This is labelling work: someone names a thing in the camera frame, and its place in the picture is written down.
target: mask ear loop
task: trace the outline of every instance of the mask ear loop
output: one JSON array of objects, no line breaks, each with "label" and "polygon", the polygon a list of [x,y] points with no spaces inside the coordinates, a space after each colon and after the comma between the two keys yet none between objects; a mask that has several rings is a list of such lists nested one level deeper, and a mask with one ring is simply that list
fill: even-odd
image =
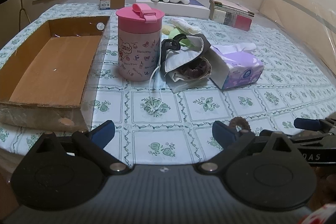
[{"label": "mask ear loop", "polygon": [[155,111],[157,111],[160,106],[162,105],[162,94],[161,94],[161,89],[160,89],[160,104],[157,107],[154,107],[154,102],[153,102],[153,98],[152,98],[152,90],[151,90],[151,80],[155,74],[155,72],[161,68],[161,64],[163,64],[166,61],[166,56],[167,56],[167,50],[173,50],[173,51],[178,51],[181,49],[181,45],[180,45],[180,40],[186,38],[185,34],[178,34],[176,35],[173,39],[164,39],[161,42],[160,45],[160,54],[159,54],[159,65],[155,68],[155,70],[153,71],[151,78],[149,78],[149,84],[148,84],[148,89],[149,89],[149,98],[151,100],[151,106],[153,108],[152,113],[154,113]]}]

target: white box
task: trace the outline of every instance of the white box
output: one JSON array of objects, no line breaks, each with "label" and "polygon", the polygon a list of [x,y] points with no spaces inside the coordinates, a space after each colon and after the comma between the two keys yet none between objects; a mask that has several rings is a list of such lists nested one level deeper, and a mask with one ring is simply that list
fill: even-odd
[{"label": "white box", "polygon": [[163,11],[166,16],[208,19],[210,14],[210,10],[197,0],[190,0],[188,5],[182,3],[165,3],[162,0],[159,2],[154,2],[152,0],[136,0],[136,3],[146,3],[151,8]]}]

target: pink tumbler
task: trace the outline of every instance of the pink tumbler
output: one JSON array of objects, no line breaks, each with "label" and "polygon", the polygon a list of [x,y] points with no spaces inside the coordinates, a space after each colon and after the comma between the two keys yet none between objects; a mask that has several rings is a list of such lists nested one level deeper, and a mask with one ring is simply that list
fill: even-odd
[{"label": "pink tumbler", "polygon": [[119,74],[131,81],[146,81],[159,59],[164,12],[147,4],[121,8],[118,16]]}]

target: label sticker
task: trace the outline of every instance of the label sticker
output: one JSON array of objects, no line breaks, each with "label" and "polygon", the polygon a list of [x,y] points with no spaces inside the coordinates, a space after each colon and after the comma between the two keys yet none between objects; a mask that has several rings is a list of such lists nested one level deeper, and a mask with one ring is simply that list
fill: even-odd
[{"label": "label sticker", "polygon": [[100,1],[100,9],[101,10],[109,10],[111,8],[110,0],[101,0]]},{"label": "label sticker", "polygon": [[98,30],[102,31],[102,30],[104,30],[104,28],[105,28],[104,23],[99,22],[99,23],[97,24],[97,29],[98,29]]}]

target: pink tumbler handle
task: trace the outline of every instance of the pink tumbler handle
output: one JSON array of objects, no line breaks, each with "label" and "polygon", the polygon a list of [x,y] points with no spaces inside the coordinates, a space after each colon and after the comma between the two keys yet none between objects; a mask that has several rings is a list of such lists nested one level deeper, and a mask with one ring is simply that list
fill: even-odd
[{"label": "pink tumbler handle", "polygon": [[156,23],[158,21],[155,10],[145,3],[134,3],[132,9],[134,12],[140,14],[140,17],[145,20],[145,23]]}]

